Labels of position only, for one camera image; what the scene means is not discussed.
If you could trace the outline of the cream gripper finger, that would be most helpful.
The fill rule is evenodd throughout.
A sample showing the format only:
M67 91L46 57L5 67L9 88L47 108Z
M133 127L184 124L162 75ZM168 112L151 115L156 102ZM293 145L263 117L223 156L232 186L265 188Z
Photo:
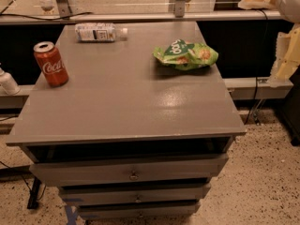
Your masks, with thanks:
M278 87L286 83L300 66L300 24L289 33L279 32L276 43L276 60L271 68L269 84Z

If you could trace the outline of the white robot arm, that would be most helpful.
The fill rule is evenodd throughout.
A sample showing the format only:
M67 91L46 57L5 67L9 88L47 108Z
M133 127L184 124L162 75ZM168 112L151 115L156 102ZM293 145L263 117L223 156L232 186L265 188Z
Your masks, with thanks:
M289 33L279 32L276 60L271 68L268 83L271 87L287 82L300 66L300 0L241 0L241 9L276 9L281 17L293 23Z

